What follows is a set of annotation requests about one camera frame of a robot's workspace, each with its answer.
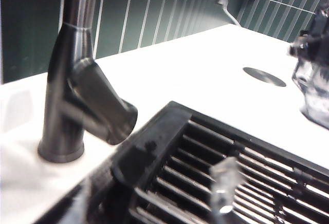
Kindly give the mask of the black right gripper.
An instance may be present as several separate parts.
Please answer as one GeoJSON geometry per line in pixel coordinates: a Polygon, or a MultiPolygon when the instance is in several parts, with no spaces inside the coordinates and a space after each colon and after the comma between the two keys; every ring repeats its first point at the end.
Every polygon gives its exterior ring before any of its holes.
{"type": "Polygon", "coordinates": [[[316,62],[320,47],[328,42],[328,2],[320,4],[310,26],[301,30],[299,35],[290,44],[287,54],[289,56],[316,62]]]}

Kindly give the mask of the translucent left gripper left finger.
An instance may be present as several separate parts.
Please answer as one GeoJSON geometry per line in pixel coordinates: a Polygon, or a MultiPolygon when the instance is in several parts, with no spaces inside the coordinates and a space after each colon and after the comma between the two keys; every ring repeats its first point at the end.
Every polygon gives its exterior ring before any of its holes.
{"type": "Polygon", "coordinates": [[[225,160],[213,165],[209,169],[212,178],[210,184],[211,196],[209,198],[209,206],[211,209],[211,216],[213,223],[225,223],[220,209],[222,207],[222,196],[224,187],[222,186],[221,176],[223,175],[225,160]]]}

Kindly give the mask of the translucent left gripper right finger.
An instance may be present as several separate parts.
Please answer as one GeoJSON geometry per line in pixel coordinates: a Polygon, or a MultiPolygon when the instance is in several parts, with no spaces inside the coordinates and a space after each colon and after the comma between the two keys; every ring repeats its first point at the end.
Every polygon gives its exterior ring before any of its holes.
{"type": "Polygon", "coordinates": [[[223,213],[229,213],[233,210],[235,189],[242,183],[242,175],[239,172],[237,160],[233,157],[225,159],[224,168],[223,213]]]}

